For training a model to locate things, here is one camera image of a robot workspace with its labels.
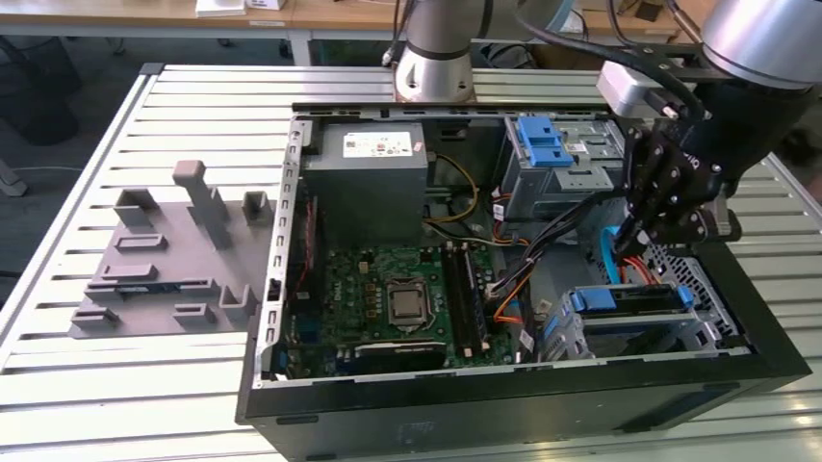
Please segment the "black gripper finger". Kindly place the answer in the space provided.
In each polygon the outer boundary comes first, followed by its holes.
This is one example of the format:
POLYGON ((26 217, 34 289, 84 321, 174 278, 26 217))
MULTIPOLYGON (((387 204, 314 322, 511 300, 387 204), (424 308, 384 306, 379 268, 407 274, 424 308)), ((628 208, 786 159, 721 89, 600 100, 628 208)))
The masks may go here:
POLYGON ((627 214, 613 242, 615 251, 641 251, 661 235, 665 217, 660 190, 664 150, 659 125, 629 128, 623 159, 627 214))
MULTIPOLYGON (((665 217, 661 235, 648 244, 672 244, 675 238, 677 238, 679 243, 685 242, 687 238, 681 237, 681 232, 675 231, 675 228, 679 227, 681 219, 704 202, 705 170, 700 161, 693 156, 684 154, 675 144, 664 142, 664 149, 660 190, 663 191, 661 208, 665 217)), ((625 251, 625 254, 639 255, 644 248, 641 251, 625 251)))

